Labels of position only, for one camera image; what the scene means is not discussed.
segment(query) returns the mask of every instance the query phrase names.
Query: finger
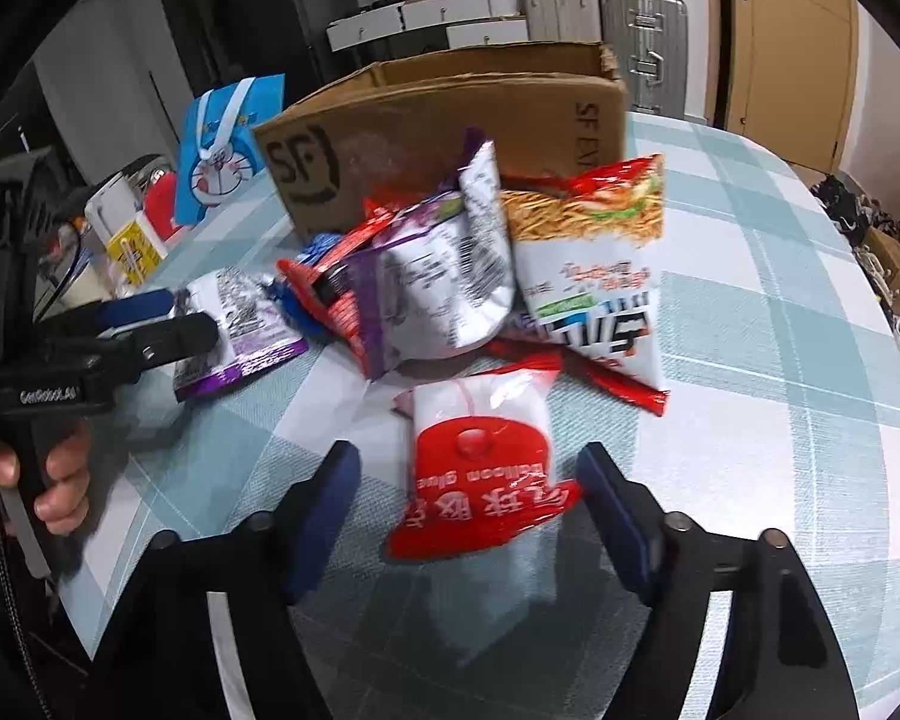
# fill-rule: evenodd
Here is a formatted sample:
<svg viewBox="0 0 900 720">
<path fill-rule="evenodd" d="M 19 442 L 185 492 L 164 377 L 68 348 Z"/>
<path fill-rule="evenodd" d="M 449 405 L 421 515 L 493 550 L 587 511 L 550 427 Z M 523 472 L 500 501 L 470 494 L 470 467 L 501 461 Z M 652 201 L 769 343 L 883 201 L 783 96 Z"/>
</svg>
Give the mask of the finger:
<svg viewBox="0 0 900 720">
<path fill-rule="evenodd" d="M 0 487 L 14 488 L 20 478 L 17 456 L 5 443 L 0 442 Z"/>
<path fill-rule="evenodd" d="M 87 512 L 90 511 L 90 503 L 86 498 L 79 502 L 77 507 L 67 514 L 63 519 L 55 519 L 53 522 L 47 523 L 47 530 L 54 536 L 66 536 L 79 528 L 80 524 L 86 519 Z"/>
<path fill-rule="evenodd" d="M 87 465 L 92 436 L 86 422 L 80 420 L 73 435 L 66 437 L 47 456 L 47 475 L 55 482 L 73 476 Z"/>
<path fill-rule="evenodd" d="M 67 517 L 82 502 L 89 484 L 90 473 L 87 469 L 77 471 L 37 498 L 34 501 L 34 512 L 44 522 L 54 522 Z"/>
</svg>

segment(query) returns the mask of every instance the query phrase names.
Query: light blue tablecloth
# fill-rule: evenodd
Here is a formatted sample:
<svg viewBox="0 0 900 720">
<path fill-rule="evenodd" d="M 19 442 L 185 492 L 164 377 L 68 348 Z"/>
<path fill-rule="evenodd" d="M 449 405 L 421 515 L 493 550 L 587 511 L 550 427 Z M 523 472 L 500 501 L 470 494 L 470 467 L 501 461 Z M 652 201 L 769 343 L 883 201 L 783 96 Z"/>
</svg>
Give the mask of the light blue tablecloth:
<svg viewBox="0 0 900 720">
<path fill-rule="evenodd" d="M 560 378 L 550 397 L 560 469 L 601 440 L 665 509 L 713 532 L 789 533 L 864 717 L 885 717 L 900 698 L 900 358 L 890 331 L 847 243 L 773 154 L 634 115 L 629 152 L 655 151 L 667 165 L 659 331 L 669 407 L 655 418 Z M 154 283 L 175 288 L 229 265 L 271 271 L 297 250 L 261 175 Z M 617 583 L 584 507 L 487 553 L 423 567 L 379 559 L 408 457 L 409 426 L 389 399 L 462 365 L 474 362 L 367 386 L 336 344 L 210 403 L 176 404 L 163 370 L 125 389 L 97 425 L 96 530 L 62 583 L 84 644 L 93 652 L 154 533 L 226 531 L 274 506 L 347 437 L 365 478 L 322 585 L 293 612 L 337 717 L 601 716 L 646 613 Z M 711 604 L 687 717 L 706 713 L 727 612 L 727 598 Z"/>
</svg>

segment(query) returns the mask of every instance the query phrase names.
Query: door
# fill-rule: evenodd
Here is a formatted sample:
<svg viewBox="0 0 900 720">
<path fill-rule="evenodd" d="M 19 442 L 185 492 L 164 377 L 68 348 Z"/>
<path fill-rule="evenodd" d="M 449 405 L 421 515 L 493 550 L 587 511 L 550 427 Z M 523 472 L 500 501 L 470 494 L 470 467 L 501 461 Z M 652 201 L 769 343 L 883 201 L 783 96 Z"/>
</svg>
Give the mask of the door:
<svg viewBox="0 0 900 720">
<path fill-rule="evenodd" d="M 727 129 L 832 172 L 856 80 L 854 0 L 733 0 Z"/>
</svg>

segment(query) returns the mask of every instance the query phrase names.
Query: blue gift bag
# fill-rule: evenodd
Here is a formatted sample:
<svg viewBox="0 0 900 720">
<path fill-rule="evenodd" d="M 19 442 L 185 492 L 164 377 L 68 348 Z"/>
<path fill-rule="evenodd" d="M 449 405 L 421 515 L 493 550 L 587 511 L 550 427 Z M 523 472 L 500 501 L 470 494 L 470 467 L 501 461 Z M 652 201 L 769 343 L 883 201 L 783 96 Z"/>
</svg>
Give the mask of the blue gift bag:
<svg viewBox="0 0 900 720">
<path fill-rule="evenodd" d="M 283 76 L 243 79 L 205 93 L 187 109 L 173 220 L 196 224 L 207 208 L 266 167 L 250 131 L 283 109 Z"/>
</svg>

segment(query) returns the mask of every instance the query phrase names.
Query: cardboard box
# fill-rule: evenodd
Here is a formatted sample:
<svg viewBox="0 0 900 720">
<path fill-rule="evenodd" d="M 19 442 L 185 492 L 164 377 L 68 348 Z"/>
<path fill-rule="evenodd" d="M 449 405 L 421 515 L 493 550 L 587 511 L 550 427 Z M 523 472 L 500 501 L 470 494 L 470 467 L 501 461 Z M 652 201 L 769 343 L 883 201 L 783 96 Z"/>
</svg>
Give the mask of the cardboard box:
<svg viewBox="0 0 900 720">
<path fill-rule="evenodd" d="M 885 271 L 890 271 L 887 286 L 893 295 L 893 312 L 900 314 L 900 242 L 871 227 L 866 230 L 864 244 L 874 252 Z"/>
<path fill-rule="evenodd" d="M 370 65 L 254 129 L 301 237 L 346 231 L 375 191 L 424 197 L 457 166 L 468 127 L 503 175 L 576 175 L 619 162 L 626 86 L 599 44 L 470 47 Z"/>
</svg>

